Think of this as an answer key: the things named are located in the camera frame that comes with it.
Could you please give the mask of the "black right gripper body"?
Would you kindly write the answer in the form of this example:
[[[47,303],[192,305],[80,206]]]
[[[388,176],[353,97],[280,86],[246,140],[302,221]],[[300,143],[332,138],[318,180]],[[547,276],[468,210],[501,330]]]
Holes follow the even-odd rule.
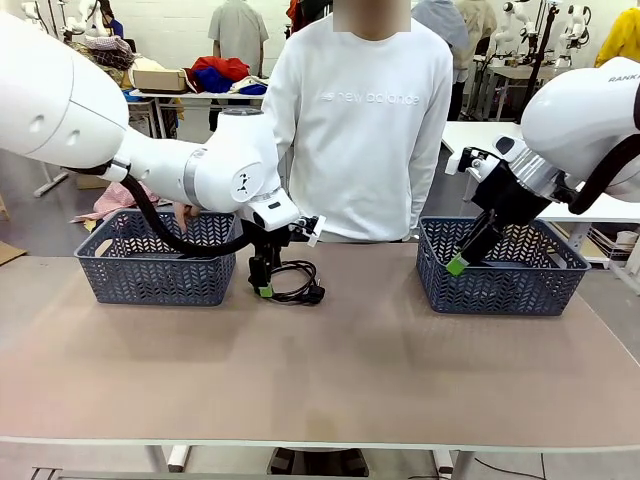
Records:
[[[493,209],[503,231],[528,224],[551,203],[553,166],[528,147],[499,147],[495,154],[466,147],[459,170],[478,181],[471,201],[481,213]]]

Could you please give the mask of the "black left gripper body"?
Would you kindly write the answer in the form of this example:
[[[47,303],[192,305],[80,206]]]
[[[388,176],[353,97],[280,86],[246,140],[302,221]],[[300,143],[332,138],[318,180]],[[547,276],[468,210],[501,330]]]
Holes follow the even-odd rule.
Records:
[[[289,224],[273,231],[266,231],[262,227],[243,221],[243,234],[248,238],[254,248],[254,256],[263,256],[268,245],[280,246],[281,250],[287,247],[292,240],[304,240],[305,230],[297,224]]]

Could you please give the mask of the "person's right hand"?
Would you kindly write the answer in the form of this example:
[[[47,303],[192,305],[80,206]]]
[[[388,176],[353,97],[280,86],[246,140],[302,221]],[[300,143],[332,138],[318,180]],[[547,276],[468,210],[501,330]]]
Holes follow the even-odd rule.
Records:
[[[173,209],[176,223],[183,233],[187,231],[188,221],[191,218],[197,217],[201,212],[201,209],[199,207],[182,204],[179,202],[173,203]]]

